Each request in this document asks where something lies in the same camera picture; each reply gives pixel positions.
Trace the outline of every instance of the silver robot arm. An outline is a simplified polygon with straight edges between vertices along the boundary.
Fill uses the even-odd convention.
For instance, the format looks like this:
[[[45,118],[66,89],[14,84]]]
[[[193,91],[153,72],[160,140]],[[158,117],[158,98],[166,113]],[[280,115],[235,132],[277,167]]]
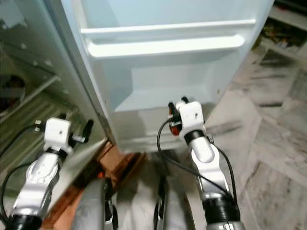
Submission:
[[[202,177],[196,177],[207,230],[244,230],[238,205],[230,197],[226,178],[219,166],[219,150],[206,136],[201,104],[189,103],[183,97],[176,105],[170,103],[169,109],[170,129],[188,145],[194,169],[220,187]]]
[[[82,136],[71,133],[70,121],[50,118],[44,126],[44,153],[26,171],[23,185],[10,213],[6,230],[37,230],[47,215],[52,189],[66,157],[76,143],[86,143],[93,121],[89,120]]]

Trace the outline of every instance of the tile floor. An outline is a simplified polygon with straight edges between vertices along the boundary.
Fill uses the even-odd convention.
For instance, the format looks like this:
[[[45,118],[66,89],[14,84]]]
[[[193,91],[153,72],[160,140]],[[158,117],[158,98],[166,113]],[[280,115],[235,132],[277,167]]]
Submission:
[[[206,126],[233,165],[246,229],[307,230],[307,72],[302,66],[262,47],[250,52]],[[175,156],[191,166],[186,149]],[[150,159],[114,197],[120,229],[153,229],[161,173],[179,178],[196,229],[205,229],[194,177],[171,165],[155,167],[154,153]],[[220,165],[229,181],[226,163]]]

